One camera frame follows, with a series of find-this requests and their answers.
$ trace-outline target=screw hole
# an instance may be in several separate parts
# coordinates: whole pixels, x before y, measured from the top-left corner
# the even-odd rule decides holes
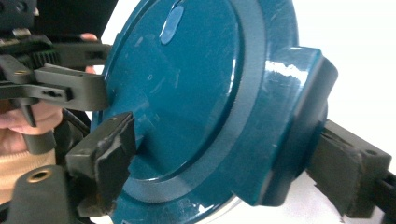
[[[61,94],[56,93],[55,91],[42,91],[42,93],[43,93],[44,95],[48,95],[49,97],[53,97],[53,98],[55,98],[55,97],[62,97]]]
[[[19,11],[19,12],[27,12],[27,4],[25,2],[19,2],[17,3],[17,5],[15,6],[15,8]]]
[[[377,155],[377,153],[376,153],[375,151],[372,151],[372,150],[370,150],[370,149],[367,149],[366,152],[367,152],[368,154],[372,155],[372,156],[376,156],[376,155]]]
[[[37,182],[47,179],[48,177],[51,176],[51,174],[52,174],[51,170],[40,170],[40,171],[37,171],[37,172],[33,173],[32,175],[30,175],[27,178],[27,182],[37,183]]]

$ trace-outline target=white background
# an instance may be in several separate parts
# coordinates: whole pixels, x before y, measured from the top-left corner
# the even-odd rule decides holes
[[[112,44],[136,3],[119,1],[104,42]],[[329,98],[329,119],[395,156],[394,1],[295,0],[294,5],[300,45],[321,49],[339,71]],[[390,170],[396,173],[396,162]],[[380,211],[369,220],[340,217],[313,185],[303,174],[293,183],[283,206],[252,208],[241,203],[214,223],[379,223]]]

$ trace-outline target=metal screw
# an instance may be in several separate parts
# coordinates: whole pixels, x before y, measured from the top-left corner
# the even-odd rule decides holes
[[[25,70],[19,70],[19,71],[16,71],[14,74],[21,76],[21,75],[27,75],[27,74],[29,74],[29,72],[25,71]]]

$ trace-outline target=glossy plastic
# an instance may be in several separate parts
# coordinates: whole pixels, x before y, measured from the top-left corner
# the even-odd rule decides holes
[[[296,29],[286,0],[139,3],[104,71],[111,107],[92,121],[135,115],[116,223],[196,222],[235,195],[283,202],[336,79]]]

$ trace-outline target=black plastic bracket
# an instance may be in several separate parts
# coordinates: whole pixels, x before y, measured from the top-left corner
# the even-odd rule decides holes
[[[108,107],[103,76],[58,66],[31,71],[11,55],[0,55],[0,100],[10,99],[21,108],[29,124],[35,127],[31,105],[39,100],[76,110],[101,110]],[[56,143],[52,132],[24,135],[32,154],[42,154]]]
[[[72,224],[110,214],[129,176],[134,141],[132,113],[108,119],[67,153],[66,171],[44,166],[18,179],[0,217],[8,209],[8,224]]]
[[[0,0],[0,32],[33,26],[36,0]]]
[[[100,43],[54,43],[60,56],[60,66],[79,68],[87,65],[105,64],[111,46]]]
[[[388,175],[377,180],[374,187],[373,202],[386,215],[388,223],[396,223],[396,175]]]
[[[378,205],[375,198],[390,195],[383,181],[390,161],[388,153],[328,120],[307,172],[341,215],[369,218]]]

